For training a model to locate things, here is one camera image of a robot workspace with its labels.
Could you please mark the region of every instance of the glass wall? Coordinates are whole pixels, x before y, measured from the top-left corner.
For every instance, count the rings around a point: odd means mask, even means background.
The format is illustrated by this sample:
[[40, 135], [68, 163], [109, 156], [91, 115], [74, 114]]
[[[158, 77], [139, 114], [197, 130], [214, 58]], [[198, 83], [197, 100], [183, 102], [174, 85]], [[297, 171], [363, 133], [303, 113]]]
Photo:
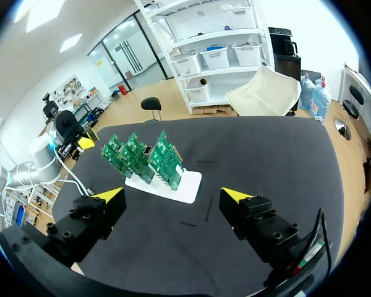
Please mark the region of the glass wall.
[[88, 57], [92, 60], [93, 65], [98, 70], [110, 91], [118, 90], [118, 85], [124, 85], [126, 89], [130, 90], [128, 85], [124, 82], [124, 78], [118, 71], [115, 63], [111, 60], [101, 43], [90, 52]]
[[140, 11], [113, 28], [88, 57], [111, 91], [119, 84], [132, 90], [173, 77]]
[[[173, 74], [172, 74], [172, 71], [170, 70], [170, 68], [168, 66], [168, 62], [166, 61], [165, 57], [163, 56], [162, 50], [161, 50], [158, 42], [156, 41], [153, 32], [151, 31], [151, 29], [147, 25], [147, 22], [144, 19], [142, 13], [139, 11], [138, 13], [135, 14], [135, 16], [136, 16], [136, 19], [138, 20], [140, 26], [143, 28], [143, 31], [145, 32], [148, 40], [150, 41], [150, 44], [153, 47], [154, 52], [156, 53], [158, 59], [160, 60], [160, 63], [162, 64], [163, 69], [166, 72], [166, 75], [168, 76], [168, 78], [172, 78]], [[166, 26], [166, 23], [165, 23], [165, 20], [164, 20], [163, 17], [161, 17], [159, 19], [159, 23], [162, 26]]]
[[166, 79], [134, 17], [117, 26], [103, 43], [131, 88]]

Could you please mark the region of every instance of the white shelving unit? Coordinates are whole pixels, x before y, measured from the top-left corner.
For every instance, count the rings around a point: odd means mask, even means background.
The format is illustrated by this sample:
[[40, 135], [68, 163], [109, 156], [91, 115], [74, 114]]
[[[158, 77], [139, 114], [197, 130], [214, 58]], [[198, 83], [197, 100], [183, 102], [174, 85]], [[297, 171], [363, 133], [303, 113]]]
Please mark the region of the white shelving unit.
[[[199, 106], [226, 105], [226, 93], [246, 84], [260, 66], [242, 67], [232, 49], [233, 43], [253, 43], [261, 45], [261, 65], [275, 69], [271, 38], [258, 0], [135, 0], [136, 5], [151, 28], [169, 68], [192, 113]], [[256, 28], [225, 30], [231, 21], [224, 12], [224, 5], [252, 7]], [[229, 67], [211, 70], [203, 61], [202, 72], [190, 76], [180, 76], [174, 67], [173, 56], [190, 51], [201, 52], [211, 45], [228, 46]], [[211, 83], [211, 95], [205, 102], [193, 102], [187, 96], [185, 87], [190, 79], [204, 78]]]

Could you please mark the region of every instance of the black stool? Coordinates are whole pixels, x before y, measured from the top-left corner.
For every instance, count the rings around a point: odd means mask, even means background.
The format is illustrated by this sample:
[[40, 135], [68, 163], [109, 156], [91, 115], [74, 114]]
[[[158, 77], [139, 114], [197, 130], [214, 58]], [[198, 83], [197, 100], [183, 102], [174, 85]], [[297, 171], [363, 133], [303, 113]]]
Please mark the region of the black stool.
[[162, 119], [161, 119], [161, 113], [160, 113], [160, 110], [162, 110], [161, 103], [160, 103], [160, 101], [157, 98], [150, 97], [150, 98], [144, 99], [142, 101], [142, 108], [144, 110], [151, 110], [151, 112], [153, 113], [153, 118], [154, 119], [149, 119], [147, 122], [157, 121], [155, 119], [155, 116], [154, 116], [154, 110], [158, 110], [158, 114], [160, 116], [160, 121], [162, 121]]
[[[364, 104], [363, 96], [361, 95], [360, 91], [356, 89], [355, 86], [351, 85], [349, 87], [349, 91], [352, 94], [352, 96], [359, 102], [361, 105]], [[348, 127], [349, 119], [352, 117], [354, 119], [357, 119], [359, 117], [359, 111], [357, 110], [356, 106], [349, 100], [344, 101], [344, 109], [348, 112], [348, 117], [346, 118], [346, 121], [342, 121], [340, 119], [335, 120], [335, 127], [338, 130], [338, 132], [344, 137], [346, 140], [350, 140], [352, 138], [351, 130]]]

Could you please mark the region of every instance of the black tablecloth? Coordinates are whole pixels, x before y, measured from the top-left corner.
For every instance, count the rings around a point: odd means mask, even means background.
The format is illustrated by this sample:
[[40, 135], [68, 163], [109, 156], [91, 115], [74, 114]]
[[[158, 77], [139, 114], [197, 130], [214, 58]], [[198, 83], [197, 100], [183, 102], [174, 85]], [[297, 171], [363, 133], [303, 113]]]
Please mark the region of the black tablecloth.
[[[162, 131], [184, 166], [202, 174], [193, 204], [125, 186], [125, 177], [100, 155], [101, 145], [114, 133], [125, 142], [136, 132], [140, 141], [154, 145]], [[334, 148], [318, 121], [200, 118], [107, 127], [98, 135], [97, 146], [82, 154], [73, 171], [97, 193], [124, 187], [127, 210], [109, 238], [98, 241], [80, 263], [87, 277], [127, 290], [174, 295], [246, 296], [262, 289], [271, 268], [247, 242], [237, 240], [222, 216], [221, 187], [267, 196], [281, 217], [300, 225], [301, 237], [312, 230], [323, 207], [335, 261], [343, 228], [343, 188]], [[78, 196], [73, 184], [63, 186], [53, 208], [56, 221]], [[326, 267], [326, 261], [318, 266], [318, 279]]]

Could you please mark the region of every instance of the wooden floor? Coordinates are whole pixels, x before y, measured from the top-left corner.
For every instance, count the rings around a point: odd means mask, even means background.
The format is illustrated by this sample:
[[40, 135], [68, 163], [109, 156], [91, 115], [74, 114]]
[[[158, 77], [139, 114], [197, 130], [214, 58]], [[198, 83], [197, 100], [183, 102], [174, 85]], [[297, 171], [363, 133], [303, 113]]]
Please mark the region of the wooden floor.
[[[151, 111], [145, 111], [140, 107], [141, 101], [148, 97], [157, 97], [160, 99], [162, 120], [202, 117], [189, 114], [180, 91], [172, 79], [134, 90], [112, 102], [101, 115], [99, 122], [94, 128], [95, 131], [99, 131], [102, 127], [142, 123], [151, 119]], [[298, 110], [296, 114], [300, 117], [310, 117], [308, 111]], [[367, 139], [369, 134], [363, 120], [352, 120], [349, 124], [352, 139], [350, 141], [344, 140], [335, 129], [334, 120], [336, 118], [345, 120], [346, 115], [346, 112], [339, 103], [334, 101], [330, 105], [325, 123], [325, 127], [335, 148], [344, 188], [344, 228], [339, 259], [350, 245], [356, 232], [360, 214], [366, 208], [369, 200], [369, 193], [364, 194], [365, 178], [363, 170], [363, 162], [365, 162], [366, 157], [370, 154], [363, 139]], [[74, 162], [68, 160], [67, 165], [72, 167]], [[45, 230], [45, 223], [48, 221], [38, 222], [37, 228], [39, 230]]]

